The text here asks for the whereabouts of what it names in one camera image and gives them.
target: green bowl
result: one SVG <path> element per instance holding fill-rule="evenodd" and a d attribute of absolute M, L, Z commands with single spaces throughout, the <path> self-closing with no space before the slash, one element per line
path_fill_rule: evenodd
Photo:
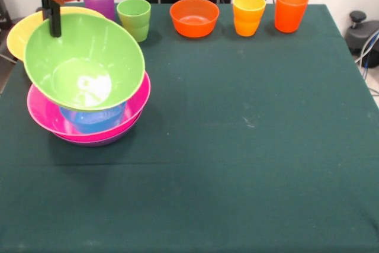
<path fill-rule="evenodd" d="M 44 21 L 25 47 L 32 83 L 54 103 L 79 111 L 108 109 L 127 101 L 144 76 L 144 58 L 121 26 L 88 14 L 61 15 L 62 36 Z"/>

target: stacked bowls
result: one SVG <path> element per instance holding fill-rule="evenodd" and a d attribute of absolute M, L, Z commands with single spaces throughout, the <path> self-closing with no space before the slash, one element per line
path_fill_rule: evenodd
<path fill-rule="evenodd" d="M 7 39 L 33 83 L 30 116 L 77 145 L 116 141 L 136 123 L 150 95 L 139 45 L 121 26 L 86 8 L 61 8 L 59 38 L 50 35 L 49 24 L 38 12 Z"/>

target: bowl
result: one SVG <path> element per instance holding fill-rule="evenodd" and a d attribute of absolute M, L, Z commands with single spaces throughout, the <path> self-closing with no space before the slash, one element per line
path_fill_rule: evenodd
<path fill-rule="evenodd" d="M 51 101 L 71 110 L 100 111 L 127 101 L 144 76 L 135 39 L 106 18 L 61 15 L 62 36 L 44 21 L 25 47 L 24 66 L 32 83 Z"/>
<path fill-rule="evenodd" d="M 140 88 L 127 102 L 124 109 L 123 121 L 117 127 L 93 134 L 78 132 L 74 126 L 62 116 L 59 111 L 59 106 L 48 100 L 34 85 L 29 89 L 27 107 L 32 119 L 42 128 L 68 140 L 93 142 L 115 136 L 130 127 L 134 118 L 136 118 L 145 107 L 150 96 L 150 90 L 150 79 L 147 73 L 145 73 Z"/>
<path fill-rule="evenodd" d="M 180 0 L 170 8 L 176 31 L 190 38 L 210 34 L 216 25 L 220 10 L 209 0 Z"/>
<path fill-rule="evenodd" d="M 123 120 L 126 102 L 97 112 L 79 112 L 59 107 L 59 111 L 81 133 L 98 133 L 117 127 Z"/>
<path fill-rule="evenodd" d="M 84 8 L 84 7 L 61 7 L 61 14 L 83 13 L 91 14 L 97 17 L 105 18 L 101 13 Z M 24 61 L 24 49 L 31 33 L 43 22 L 42 12 L 33 13 L 16 25 L 9 31 L 7 37 L 7 47 L 13 56 Z"/>
<path fill-rule="evenodd" d="M 97 147 L 97 146 L 109 145 L 110 143 L 113 143 L 113 142 L 117 141 L 118 139 L 121 139 L 137 123 L 137 121 L 138 121 L 138 119 L 139 119 L 140 116 L 141 116 L 141 113 L 139 113 L 137 115 L 137 117 L 135 117 L 131 121 L 131 125 L 129 125 L 129 127 L 127 127 L 125 130 L 123 130 L 119 134 L 116 134 L 114 136 L 108 137 L 107 139 L 103 139 L 103 140 L 94 140 L 94 141 L 91 141 L 91 142 L 81 142 L 80 140 L 66 139 L 66 138 L 60 136 L 59 134 L 55 134 L 55 135 L 57 137 L 65 140 L 65 141 L 69 142 L 69 143 L 73 143 L 74 145 L 79 145 L 79 146 Z"/>

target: yellow bowl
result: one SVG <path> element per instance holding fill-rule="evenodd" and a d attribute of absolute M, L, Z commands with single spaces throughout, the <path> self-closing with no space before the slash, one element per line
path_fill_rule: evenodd
<path fill-rule="evenodd" d="M 61 14 L 83 13 L 105 18 L 101 13 L 84 7 L 61 7 Z M 12 55 L 24 61 L 24 49 L 31 33 L 43 22 L 42 12 L 37 12 L 25 17 L 18 22 L 7 37 L 7 47 Z"/>

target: blue bowl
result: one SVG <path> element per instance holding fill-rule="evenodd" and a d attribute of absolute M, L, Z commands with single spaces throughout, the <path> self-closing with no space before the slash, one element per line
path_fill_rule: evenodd
<path fill-rule="evenodd" d="M 59 107 L 59 111 L 77 131 L 90 134 L 118 126 L 123 121 L 125 106 L 126 102 L 123 102 L 113 108 L 96 112 L 73 111 L 63 107 Z"/>

